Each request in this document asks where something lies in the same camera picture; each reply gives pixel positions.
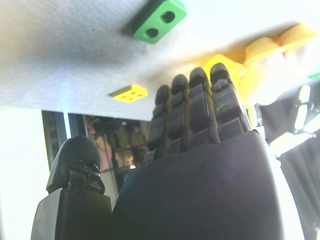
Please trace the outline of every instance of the yellow object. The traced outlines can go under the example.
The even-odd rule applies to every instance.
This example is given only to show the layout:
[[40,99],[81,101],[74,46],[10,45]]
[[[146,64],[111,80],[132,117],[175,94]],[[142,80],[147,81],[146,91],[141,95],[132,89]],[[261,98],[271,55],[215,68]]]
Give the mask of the yellow object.
[[279,38],[282,52],[305,45],[316,36],[317,34],[305,25],[295,25],[283,33]]
[[261,37],[245,48],[244,65],[248,65],[256,60],[272,55],[276,51],[281,51],[280,46],[270,37]]
[[213,65],[217,63],[223,63],[228,69],[231,80],[234,85],[238,85],[240,78],[245,74],[245,68],[242,64],[232,61],[231,59],[225,57],[222,54],[216,54],[203,66],[203,69],[210,79],[210,70]]
[[137,85],[130,85],[112,93],[114,100],[128,104],[146,96],[148,96],[148,90]]

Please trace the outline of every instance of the black fingertip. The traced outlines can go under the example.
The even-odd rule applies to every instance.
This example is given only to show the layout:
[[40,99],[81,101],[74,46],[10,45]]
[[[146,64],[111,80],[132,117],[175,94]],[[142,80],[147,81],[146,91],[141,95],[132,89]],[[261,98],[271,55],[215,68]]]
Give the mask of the black fingertip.
[[156,96],[154,100],[155,104],[158,105],[167,101],[169,97],[169,92],[170,92],[170,87],[168,85],[162,85],[156,92]]
[[188,86],[188,79],[186,78],[185,75],[179,74],[175,76],[175,78],[172,81],[171,92],[172,94],[177,94],[181,91],[184,91],[187,86]]
[[228,82],[231,82],[228,69],[223,63],[215,64],[210,70],[210,81],[211,84],[216,84],[220,79],[227,79]]
[[199,84],[208,83],[208,77],[205,70],[202,67],[197,67],[190,74],[190,88],[193,88]]

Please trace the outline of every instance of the green block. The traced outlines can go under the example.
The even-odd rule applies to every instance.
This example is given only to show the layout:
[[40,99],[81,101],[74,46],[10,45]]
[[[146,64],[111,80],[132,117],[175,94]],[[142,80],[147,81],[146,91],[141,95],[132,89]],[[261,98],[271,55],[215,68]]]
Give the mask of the green block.
[[178,0],[156,0],[133,26],[133,37],[149,44],[162,39],[187,15]]

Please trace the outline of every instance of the white wall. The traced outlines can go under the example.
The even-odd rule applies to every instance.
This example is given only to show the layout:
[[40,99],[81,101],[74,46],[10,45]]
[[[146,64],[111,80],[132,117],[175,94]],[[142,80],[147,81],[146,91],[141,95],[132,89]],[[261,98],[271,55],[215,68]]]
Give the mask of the white wall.
[[0,239],[29,240],[37,205],[48,195],[41,111],[0,107],[0,129]]

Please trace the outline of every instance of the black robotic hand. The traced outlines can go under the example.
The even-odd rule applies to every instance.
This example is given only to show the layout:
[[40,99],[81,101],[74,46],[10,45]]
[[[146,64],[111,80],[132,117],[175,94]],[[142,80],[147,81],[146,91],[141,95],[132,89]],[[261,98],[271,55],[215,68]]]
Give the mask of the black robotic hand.
[[83,136],[54,161],[32,240],[302,240],[297,209],[266,141],[251,131],[226,67],[159,88],[144,166],[111,213],[99,154]]

